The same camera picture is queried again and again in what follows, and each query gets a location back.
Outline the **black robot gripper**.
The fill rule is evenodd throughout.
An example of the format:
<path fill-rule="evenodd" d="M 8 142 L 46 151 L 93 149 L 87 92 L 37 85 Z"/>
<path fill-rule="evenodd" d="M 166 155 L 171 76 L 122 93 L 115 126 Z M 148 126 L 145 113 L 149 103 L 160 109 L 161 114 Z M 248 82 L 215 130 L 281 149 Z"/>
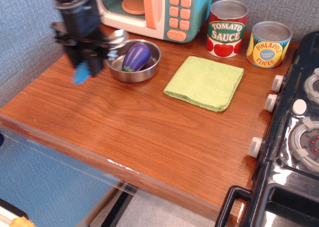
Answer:
<path fill-rule="evenodd" d="M 96 77 L 104 68 L 103 58 L 88 53 L 85 62 L 81 46 L 73 46 L 75 38 L 85 37 L 100 29 L 101 19 L 96 0 L 55 0 L 54 4 L 63 18 L 51 25 L 56 33 L 56 41 L 63 45 L 74 68 L 87 62 L 92 77 Z"/>

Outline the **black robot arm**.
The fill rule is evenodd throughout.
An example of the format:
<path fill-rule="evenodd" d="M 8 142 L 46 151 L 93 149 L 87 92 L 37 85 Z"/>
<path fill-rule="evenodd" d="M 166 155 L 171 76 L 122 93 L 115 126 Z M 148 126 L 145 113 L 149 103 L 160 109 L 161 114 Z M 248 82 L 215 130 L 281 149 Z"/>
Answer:
<path fill-rule="evenodd" d="M 63 21 L 54 22 L 55 40 L 61 44 L 74 68 L 83 65 L 95 77 L 104 68 L 104 60 L 115 60 L 118 51 L 101 30 L 96 0 L 55 0 Z"/>

